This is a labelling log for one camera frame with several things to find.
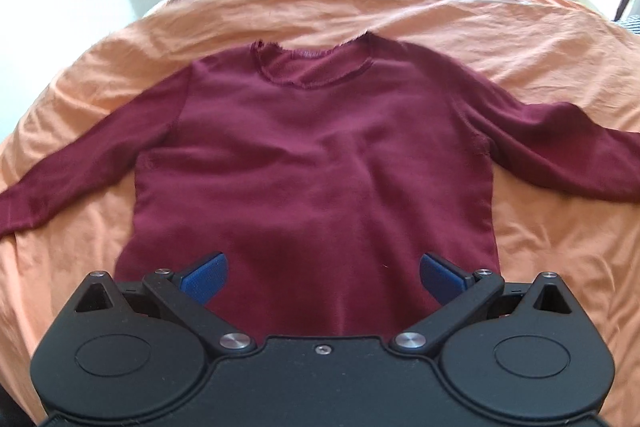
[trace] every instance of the silver bolt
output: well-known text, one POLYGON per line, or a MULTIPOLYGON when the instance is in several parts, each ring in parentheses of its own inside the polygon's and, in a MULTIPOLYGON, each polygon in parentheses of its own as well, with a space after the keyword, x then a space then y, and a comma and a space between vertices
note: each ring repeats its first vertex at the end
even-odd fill
POLYGON ((316 353, 318 355, 329 355, 334 350, 331 346, 316 346, 316 353))
POLYGON ((244 349, 251 344, 251 337, 244 333, 227 333, 220 337, 220 346, 226 349, 244 349))
POLYGON ((405 331, 396 336, 396 344, 405 349, 418 349, 418 347, 424 346, 427 343, 427 339, 420 333, 415 331, 405 331))

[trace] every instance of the wrinkled sheet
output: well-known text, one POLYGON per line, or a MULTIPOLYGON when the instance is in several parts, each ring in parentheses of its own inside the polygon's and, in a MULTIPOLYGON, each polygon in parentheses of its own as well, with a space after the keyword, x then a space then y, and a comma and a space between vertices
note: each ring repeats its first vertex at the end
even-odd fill
MULTIPOLYGON (((0 146, 0 190, 38 160, 189 61, 264 39, 327 48, 372 30, 437 49, 524 102, 568 100, 597 123, 640 131, 640 38, 564 0, 166 0, 62 71, 0 146)), ((45 226, 0 240, 0 381, 35 418, 28 364, 90 270, 112 270, 131 231, 132 173, 45 226)), ((640 205, 532 187, 495 167, 502 273, 559 272, 616 359, 603 413, 639 427, 640 205)))

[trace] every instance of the sweater sleeve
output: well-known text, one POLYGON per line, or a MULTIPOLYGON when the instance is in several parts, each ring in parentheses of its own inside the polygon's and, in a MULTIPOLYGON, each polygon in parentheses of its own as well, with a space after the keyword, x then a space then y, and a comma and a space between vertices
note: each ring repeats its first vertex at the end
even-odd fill
POLYGON ((525 104, 475 71, 449 71, 459 111, 485 151, 540 187, 640 202, 640 134, 601 127, 568 102, 525 104))
POLYGON ((189 68, 172 74, 33 166, 0 194, 0 237, 39 227, 80 196, 122 178, 141 151, 169 133, 189 79, 189 68))

